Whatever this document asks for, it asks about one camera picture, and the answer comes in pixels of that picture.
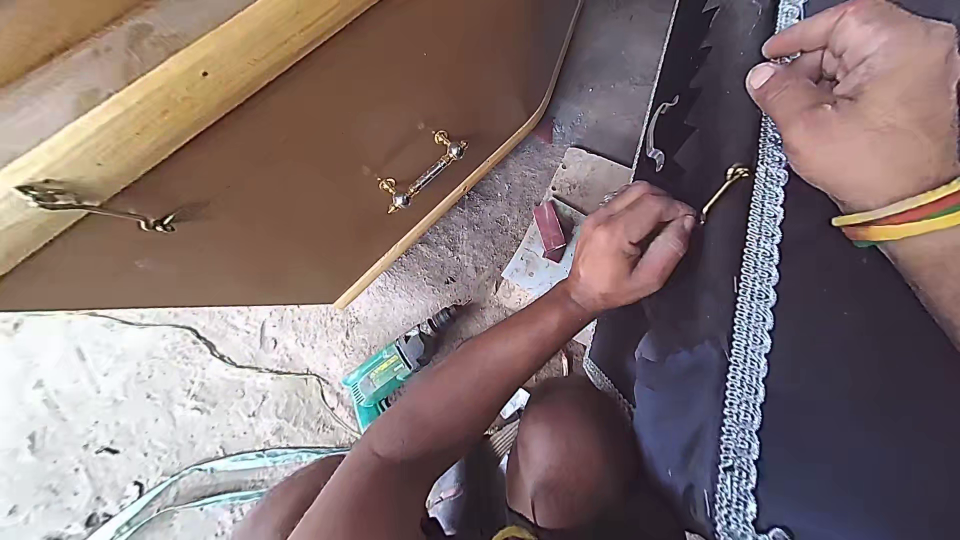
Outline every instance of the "electric drill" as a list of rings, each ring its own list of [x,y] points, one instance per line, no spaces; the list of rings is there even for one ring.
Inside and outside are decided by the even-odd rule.
[[[433,359],[436,339],[462,306],[444,307],[377,351],[341,383],[350,391],[360,431],[390,406],[390,397]]]

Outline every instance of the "black fabric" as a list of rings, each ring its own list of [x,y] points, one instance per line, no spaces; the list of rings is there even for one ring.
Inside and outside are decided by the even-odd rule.
[[[807,13],[836,3],[811,1]],[[902,4],[960,20],[953,0]],[[653,104],[681,96],[656,132],[668,159],[656,172],[641,157],[637,179],[699,208],[727,167],[756,161],[759,112],[744,79],[775,10],[680,1]],[[636,373],[648,470],[707,536],[751,192],[743,183],[725,195],[670,284],[602,318],[590,352],[605,371]],[[757,528],[797,540],[944,537],[960,479],[960,354],[878,250],[853,247],[829,225],[837,209],[826,196],[791,176],[784,209]]]

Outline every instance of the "concrete floor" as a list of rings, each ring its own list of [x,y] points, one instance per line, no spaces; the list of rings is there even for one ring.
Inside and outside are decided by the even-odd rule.
[[[586,0],[548,112],[552,142],[522,142],[349,308],[109,314],[188,326],[243,364],[317,373],[349,418],[336,381],[402,331],[470,299],[451,348],[510,314],[493,297],[499,273],[567,147],[632,164],[672,7]],[[138,482],[156,485],[203,459],[349,441],[318,405],[314,381],[227,367],[180,329],[0,315],[0,357],[0,539],[84,538],[136,497]],[[224,537],[243,510],[184,512],[154,532]]]

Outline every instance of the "sandpaper block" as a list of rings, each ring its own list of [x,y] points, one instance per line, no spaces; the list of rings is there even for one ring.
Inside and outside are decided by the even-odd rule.
[[[543,201],[534,208],[534,222],[537,223],[540,240],[543,242],[543,258],[560,262],[566,250],[566,237],[553,201]]]

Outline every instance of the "brass handle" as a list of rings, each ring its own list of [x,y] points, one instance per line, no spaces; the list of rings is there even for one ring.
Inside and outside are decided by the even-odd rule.
[[[405,193],[398,193],[396,191],[396,180],[393,178],[377,178],[379,182],[380,189],[390,193],[393,197],[393,202],[390,204],[390,208],[387,209],[387,213],[394,213],[399,209],[408,209],[413,203],[414,197],[423,190],[427,184],[430,184],[430,181],[440,176],[440,173],[444,172],[453,161],[462,160],[464,154],[467,152],[467,142],[461,140],[460,142],[450,141],[450,136],[445,131],[439,131],[433,134],[433,141],[441,146],[446,147],[446,153],[437,160],[436,163],[430,165],[430,168],[426,170],[425,173],[421,174],[417,181],[412,183],[410,187],[407,188]]]
[[[101,215],[110,215],[113,217],[122,217],[132,219],[140,224],[140,229],[144,231],[155,231],[157,233],[172,233],[174,229],[174,219],[177,217],[173,212],[159,218],[152,219],[145,215],[135,212],[124,212],[111,210],[84,203],[80,195],[59,187],[50,180],[45,180],[36,184],[24,184],[15,187],[17,193],[27,202],[39,209],[45,210],[83,210]]]
[[[660,118],[661,114],[664,114],[678,103],[680,103],[679,95],[674,96],[671,102],[661,103],[660,106],[657,107],[657,111],[654,112],[653,117],[650,118],[650,128],[647,129],[647,158],[657,163],[657,172],[660,172],[663,164],[666,163],[666,156],[663,154],[663,151],[654,147],[654,131],[657,129],[657,119]]]
[[[709,202],[704,206],[704,209],[700,210],[700,224],[705,225],[707,223],[707,213],[710,212],[710,209],[713,208],[713,205],[720,200],[720,197],[730,189],[731,185],[736,184],[736,181],[750,178],[750,175],[753,174],[750,171],[750,168],[741,165],[739,163],[732,165],[727,169],[726,182],[720,186],[720,189],[710,197]]]

